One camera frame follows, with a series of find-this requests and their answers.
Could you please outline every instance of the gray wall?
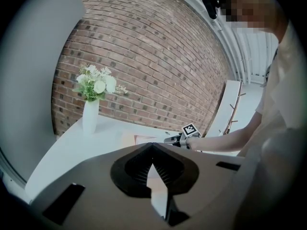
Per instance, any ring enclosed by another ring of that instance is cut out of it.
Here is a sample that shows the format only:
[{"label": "gray wall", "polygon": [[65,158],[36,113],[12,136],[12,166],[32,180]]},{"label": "gray wall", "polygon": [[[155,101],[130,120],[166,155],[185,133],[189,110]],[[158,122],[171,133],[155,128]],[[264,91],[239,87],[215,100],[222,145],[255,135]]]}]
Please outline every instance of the gray wall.
[{"label": "gray wall", "polygon": [[82,0],[28,0],[0,45],[0,162],[23,183],[56,141],[52,81],[61,50],[84,13]]}]

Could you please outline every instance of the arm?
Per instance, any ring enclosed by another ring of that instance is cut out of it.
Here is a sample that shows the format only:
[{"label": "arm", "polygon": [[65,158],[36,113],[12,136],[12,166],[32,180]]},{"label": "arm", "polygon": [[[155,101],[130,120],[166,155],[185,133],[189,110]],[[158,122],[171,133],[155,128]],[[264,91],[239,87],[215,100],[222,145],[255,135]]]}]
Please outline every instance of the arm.
[{"label": "arm", "polygon": [[262,115],[260,113],[255,112],[249,124],[242,129],[218,137],[190,137],[187,139],[187,144],[192,150],[222,152],[239,151],[248,142],[256,128],[261,123],[261,117]]}]

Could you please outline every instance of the white vase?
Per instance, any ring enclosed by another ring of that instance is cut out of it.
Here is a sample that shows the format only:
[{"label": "white vase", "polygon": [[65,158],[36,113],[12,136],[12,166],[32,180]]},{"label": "white vase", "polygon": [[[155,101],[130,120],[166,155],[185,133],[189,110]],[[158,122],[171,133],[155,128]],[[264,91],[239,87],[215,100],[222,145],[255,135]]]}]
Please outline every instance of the white vase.
[{"label": "white vase", "polygon": [[85,102],[83,117],[82,117],[82,126],[83,133],[85,135],[90,135],[95,132],[97,120],[98,120],[98,111],[99,111],[99,99],[89,102]]}]

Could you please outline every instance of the brick wall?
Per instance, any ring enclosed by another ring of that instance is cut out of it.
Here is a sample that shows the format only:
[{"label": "brick wall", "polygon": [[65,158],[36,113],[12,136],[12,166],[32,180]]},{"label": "brick wall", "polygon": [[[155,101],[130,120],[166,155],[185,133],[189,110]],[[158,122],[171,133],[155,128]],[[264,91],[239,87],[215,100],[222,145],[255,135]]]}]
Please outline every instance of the brick wall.
[{"label": "brick wall", "polygon": [[168,130],[201,132],[218,107],[228,64],[207,25],[183,0],[83,0],[86,14],[59,58],[52,93],[55,133],[81,116],[72,91],[79,65],[107,66],[128,94],[108,94],[99,114]]}]

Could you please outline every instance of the white ceiling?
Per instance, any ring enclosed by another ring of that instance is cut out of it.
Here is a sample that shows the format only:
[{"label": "white ceiling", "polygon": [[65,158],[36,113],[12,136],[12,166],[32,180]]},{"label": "white ceiling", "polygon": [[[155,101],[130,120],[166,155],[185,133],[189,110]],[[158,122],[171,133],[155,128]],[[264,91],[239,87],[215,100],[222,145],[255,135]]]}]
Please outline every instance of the white ceiling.
[{"label": "white ceiling", "polygon": [[185,0],[213,29],[220,39],[234,78],[244,84],[263,83],[266,68],[271,64],[276,48],[277,38],[268,33],[238,33],[218,16],[212,20],[201,0]]}]

